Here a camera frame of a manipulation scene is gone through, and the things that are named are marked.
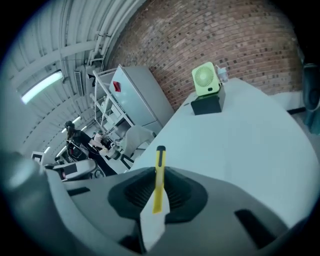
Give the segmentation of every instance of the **ceiling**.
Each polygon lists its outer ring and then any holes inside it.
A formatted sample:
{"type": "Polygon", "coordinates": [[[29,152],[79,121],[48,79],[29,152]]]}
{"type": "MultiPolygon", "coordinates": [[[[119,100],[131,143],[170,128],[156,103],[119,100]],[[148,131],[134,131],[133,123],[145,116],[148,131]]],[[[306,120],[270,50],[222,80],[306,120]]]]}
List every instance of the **ceiling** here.
{"type": "Polygon", "coordinates": [[[24,151],[44,152],[50,147],[47,155],[55,157],[65,145],[66,133],[61,131],[67,120],[81,116],[75,124],[78,129],[94,124],[92,100],[89,95],[79,95],[74,71],[90,63],[95,48],[95,58],[104,60],[93,64],[101,66],[108,61],[106,56],[144,1],[52,0],[29,20],[6,56],[4,73],[10,86],[23,95],[57,70],[62,70],[63,79],[26,105],[35,121],[33,128],[25,131],[24,151]],[[103,52],[106,39],[108,47],[103,52]]]}

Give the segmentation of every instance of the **fan grille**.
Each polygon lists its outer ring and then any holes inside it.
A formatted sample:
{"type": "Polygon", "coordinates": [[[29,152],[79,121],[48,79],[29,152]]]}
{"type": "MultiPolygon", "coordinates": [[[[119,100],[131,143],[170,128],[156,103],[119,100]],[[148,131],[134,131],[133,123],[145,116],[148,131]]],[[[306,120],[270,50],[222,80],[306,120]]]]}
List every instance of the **fan grille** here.
{"type": "Polygon", "coordinates": [[[201,66],[195,72],[194,81],[200,87],[207,87],[212,83],[214,77],[214,71],[210,67],[201,66]]]}

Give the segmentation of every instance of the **white chair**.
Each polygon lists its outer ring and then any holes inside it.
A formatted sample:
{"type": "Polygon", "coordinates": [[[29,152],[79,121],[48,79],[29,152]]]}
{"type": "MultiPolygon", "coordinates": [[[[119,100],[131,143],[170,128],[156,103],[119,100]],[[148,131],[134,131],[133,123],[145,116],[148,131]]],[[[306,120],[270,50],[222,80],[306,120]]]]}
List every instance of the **white chair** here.
{"type": "Polygon", "coordinates": [[[145,142],[150,144],[155,137],[156,137],[156,134],[149,129],[146,129],[139,125],[132,126],[125,134],[125,138],[124,138],[125,146],[120,158],[121,162],[128,169],[130,169],[130,166],[126,163],[125,160],[128,160],[131,163],[134,163],[134,160],[132,160],[131,157],[133,156],[134,152],[137,149],[139,149],[138,147],[145,142]]]}

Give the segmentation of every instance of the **black pad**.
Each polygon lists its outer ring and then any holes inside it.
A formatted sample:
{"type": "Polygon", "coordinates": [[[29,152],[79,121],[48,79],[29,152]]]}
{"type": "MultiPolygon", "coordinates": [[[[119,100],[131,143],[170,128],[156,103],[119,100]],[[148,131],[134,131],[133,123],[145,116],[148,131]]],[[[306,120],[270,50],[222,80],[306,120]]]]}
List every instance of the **black pad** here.
{"type": "MultiPolygon", "coordinates": [[[[137,221],[140,219],[140,213],[155,190],[155,170],[154,167],[149,168],[110,190],[108,201],[119,216],[137,221]]],[[[170,213],[165,217],[166,224],[191,221],[208,201],[208,193],[201,184],[170,167],[165,168],[164,189],[170,205],[170,213]]]]}

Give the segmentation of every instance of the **ceiling beam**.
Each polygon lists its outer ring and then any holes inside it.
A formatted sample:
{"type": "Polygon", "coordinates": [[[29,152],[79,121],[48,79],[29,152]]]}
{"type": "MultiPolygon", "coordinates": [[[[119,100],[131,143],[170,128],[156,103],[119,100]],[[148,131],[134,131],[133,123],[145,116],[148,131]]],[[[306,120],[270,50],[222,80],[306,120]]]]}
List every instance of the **ceiling beam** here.
{"type": "Polygon", "coordinates": [[[44,67],[60,60],[60,57],[65,58],[77,53],[93,50],[96,47],[96,41],[81,42],[74,45],[70,45],[62,48],[61,55],[59,50],[55,50],[46,54],[45,56],[36,59],[34,62],[26,66],[17,75],[11,79],[11,86],[17,89],[24,81],[31,77],[36,72],[40,71],[44,67]]]}

